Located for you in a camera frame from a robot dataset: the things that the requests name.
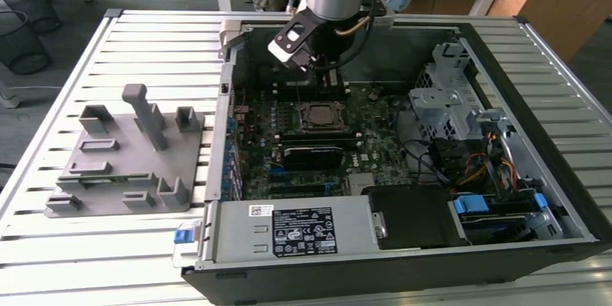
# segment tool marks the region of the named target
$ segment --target cpu socket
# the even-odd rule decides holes
[[[302,103],[298,107],[304,133],[330,133],[347,130],[343,120],[344,106],[339,102]]]

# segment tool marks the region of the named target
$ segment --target warning label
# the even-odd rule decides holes
[[[287,209],[272,212],[272,246],[278,257],[336,254],[332,209]]]

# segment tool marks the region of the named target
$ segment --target black mesh trash can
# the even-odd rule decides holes
[[[30,75],[51,63],[46,48],[28,26],[28,16],[0,12],[0,62],[16,75]]]
[[[28,15],[30,26],[38,33],[52,32],[62,26],[52,0],[4,0],[12,11]]]

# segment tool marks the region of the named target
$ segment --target gray plastic holder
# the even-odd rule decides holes
[[[204,114],[192,107],[162,114],[146,94],[144,85],[124,88],[136,115],[86,106],[84,130],[47,201],[48,217],[190,209]]]

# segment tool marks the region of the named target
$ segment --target aluminum slotted table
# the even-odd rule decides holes
[[[224,19],[287,17],[266,13],[124,11],[103,19],[0,194],[3,305],[210,305],[172,267],[171,255],[175,229],[203,213]],[[532,27],[511,18],[402,16],[398,21],[472,23],[611,218],[611,116]],[[492,89],[480,82],[496,105]],[[188,105],[207,114],[194,207],[172,214],[48,219],[43,214],[46,200],[82,129],[76,116],[87,104],[99,103],[112,113],[132,112],[120,100],[127,83],[147,84],[147,97],[162,112]],[[552,266],[506,284],[286,305],[602,305],[610,302],[611,280],[612,259],[602,254]]]

